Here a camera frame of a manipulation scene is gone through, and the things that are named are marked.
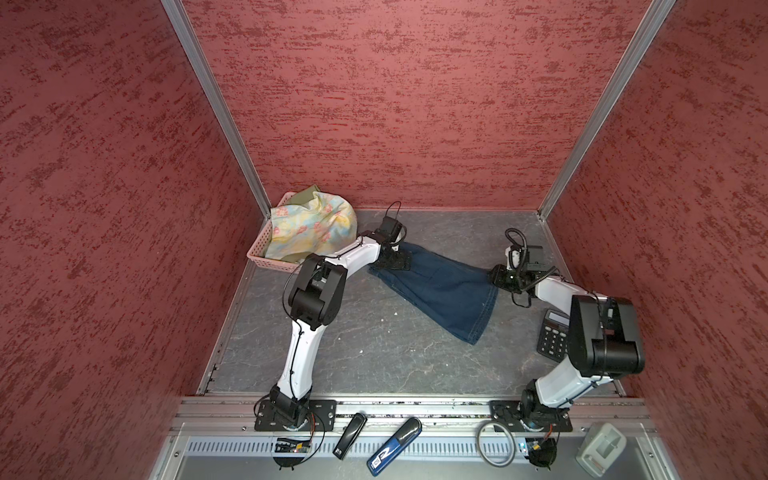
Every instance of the gray floor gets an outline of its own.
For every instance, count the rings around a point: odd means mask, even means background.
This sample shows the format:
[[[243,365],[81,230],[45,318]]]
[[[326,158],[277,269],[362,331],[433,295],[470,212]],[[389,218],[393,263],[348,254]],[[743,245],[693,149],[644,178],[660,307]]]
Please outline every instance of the gray floor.
[[[378,226],[381,212],[358,212],[359,231]],[[504,230],[523,230],[552,260],[533,213],[401,212],[407,241],[482,268],[504,259]],[[277,381],[290,342],[280,305],[288,274],[257,269],[212,392],[267,392]],[[313,373],[315,393],[438,393],[519,395],[555,362],[535,344],[546,304],[515,306],[500,292],[488,328],[470,346],[361,270],[346,283],[341,311],[328,327]]]

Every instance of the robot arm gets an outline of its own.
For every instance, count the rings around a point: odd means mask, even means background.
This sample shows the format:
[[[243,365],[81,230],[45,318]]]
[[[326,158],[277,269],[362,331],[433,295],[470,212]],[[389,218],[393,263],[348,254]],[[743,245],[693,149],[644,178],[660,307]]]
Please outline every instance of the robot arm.
[[[292,334],[288,357],[270,401],[292,426],[304,423],[312,390],[312,368],[326,327],[341,307],[348,276],[369,264],[409,270],[410,255],[399,251],[406,228],[385,216],[373,232],[364,232],[338,252],[322,257],[310,254],[301,265],[288,296]]]
[[[552,276],[536,285],[535,295],[571,313],[568,356],[536,381],[542,405],[570,408],[574,400],[593,388],[643,370],[643,346],[629,300],[590,294]]]
[[[536,430],[556,422],[561,410],[571,408],[574,400],[592,389],[641,372],[643,344],[629,300],[589,293],[553,276],[556,268],[545,266],[542,247],[528,245],[515,228],[507,229],[505,236],[511,243],[505,252],[507,264],[494,267],[488,280],[511,292],[513,301],[515,295],[527,294],[527,306],[537,297],[571,314],[568,356],[549,374],[532,380],[521,395],[521,422],[526,429]]]

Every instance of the textured red wall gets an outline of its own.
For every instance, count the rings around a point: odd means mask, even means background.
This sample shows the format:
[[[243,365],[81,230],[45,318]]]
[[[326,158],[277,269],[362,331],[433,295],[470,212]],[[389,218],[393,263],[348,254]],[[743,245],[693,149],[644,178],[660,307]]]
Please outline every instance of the textured red wall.
[[[260,218],[157,0],[0,6],[0,478],[146,478]]]
[[[768,4],[678,0],[551,216],[576,280],[631,298],[684,478],[768,472]]]
[[[188,0],[273,203],[535,209],[649,0]]]

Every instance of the aluminum frame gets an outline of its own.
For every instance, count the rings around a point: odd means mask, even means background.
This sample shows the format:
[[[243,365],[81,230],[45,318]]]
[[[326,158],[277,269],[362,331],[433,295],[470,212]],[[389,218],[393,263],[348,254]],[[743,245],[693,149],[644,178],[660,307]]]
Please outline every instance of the aluminum frame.
[[[284,435],[285,432],[253,431],[253,406],[261,397],[261,394],[234,393],[182,398],[151,480],[176,478],[187,445],[195,438]],[[418,416],[425,427],[423,438],[474,438],[478,425],[491,418],[488,402],[500,397],[331,394],[316,399],[338,402],[334,428],[326,433],[326,442],[333,444],[357,412],[364,412],[368,417],[361,437],[388,437],[400,427],[403,418]],[[610,422],[626,436],[637,439],[641,447],[638,455],[643,456],[654,480],[679,479],[643,399],[582,398],[569,414],[574,431],[562,436],[583,437],[594,423]],[[490,432],[489,435],[501,434]],[[543,432],[525,433],[526,437],[542,435]]]
[[[552,235],[552,230],[549,230],[549,225],[547,224],[547,221],[543,218],[539,217],[538,219],[539,223],[541,224],[541,228],[544,231],[544,237],[547,239],[547,245],[549,246],[549,250],[552,252],[552,255],[554,256],[554,265],[558,268],[558,272],[569,282],[573,282],[574,279],[571,276],[571,272],[568,270],[568,265],[565,263],[565,258],[563,257],[563,253],[560,251],[560,247],[558,247],[558,242],[554,239],[554,235]]]
[[[245,179],[248,182],[250,191],[253,193],[253,197],[256,198],[256,202],[259,204],[259,208],[261,209],[264,218],[269,218],[270,208],[272,207],[270,199],[267,197],[264,186],[261,184],[261,179],[250,159],[243,138],[237,130],[235,120],[232,118],[232,113],[227,107],[227,102],[221,94],[219,84],[216,83],[214,73],[210,70],[203,49],[192,28],[187,11],[184,9],[181,0],[161,0],[161,2],[170,19],[170,23],[176,31],[176,36],[179,38],[181,46],[184,48],[184,52],[187,54],[187,58],[189,58],[189,61],[192,64],[192,69],[197,76],[197,80],[203,87],[203,91],[208,98],[210,107],[214,110],[219,125],[221,125],[221,130],[224,132],[224,136],[227,137],[227,141],[230,143],[232,153],[234,153],[237,163],[243,171],[243,176],[245,176]]]
[[[227,316],[224,317],[224,323],[219,331],[219,336],[216,338],[216,346],[210,354],[208,364],[203,373],[203,378],[200,379],[200,384],[197,387],[196,395],[205,395],[208,391],[208,384],[216,380],[216,371],[224,358],[224,352],[227,351],[227,345],[230,343],[230,337],[232,336],[235,322],[240,315],[240,310],[243,308],[245,296],[246,293],[248,293],[248,287],[256,272],[256,264],[250,260],[246,261],[247,263],[243,270],[243,275],[240,277],[240,282],[237,284],[237,289],[232,297],[232,303],[230,303]]]
[[[563,168],[560,170],[557,178],[547,192],[547,196],[544,201],[541,202],[541,206],[538,209],[539,217],[542,220],[547,220],[552,213],[555,204],[563,194],[565,187],[573,177],[576,169],[578,168],[584,155],[589,150],[595,137],[603,126],[608,114],[613,110],[614,105],[621,96],[621,92],[629,83],[632,74],[637,69],[640,61],[643,59],[645,52],[650,47],[651,42],[659,32],[659,28],[667,19],[667,15],[674,6],[675,0],[653,0],[645,12],[643,19],[637,27],[632,39],[627,45],[627,49],[621,56],[611,79],[608,81],[603,94],[598,100],[598,104],[592,111],[592,115],[589,117],[584,129],[581,131],[581,135],[576,140],[576,144],[568,155],[568,158],[563,164]]]
[[[190,396],[181,400],[169,435],[274,435],[253,431],[253,406],[262,394]],[[473,436],[477,424],[490,419],[488,402],[501,396],[441,396],[388,394],[330,394],[314,399],[334,399],[336,420],[329,437],[340,436],[357,412],[368,417],[366,435],[391,435],[402,419],[417,416],[428,427],[422,435]],[[570,411],[572,433],[582,436],[594,422],[610,421],[625,435],[656,435],[655,424],[643,399],[582,397]]]

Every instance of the calculator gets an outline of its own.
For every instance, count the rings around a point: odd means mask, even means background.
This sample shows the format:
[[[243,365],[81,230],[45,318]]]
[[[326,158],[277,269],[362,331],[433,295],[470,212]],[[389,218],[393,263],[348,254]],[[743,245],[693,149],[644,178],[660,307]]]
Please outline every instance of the calculator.
[[[568,315],[549,309],[541,322],[536,350],[543,356],[561,362],[568,354]]]

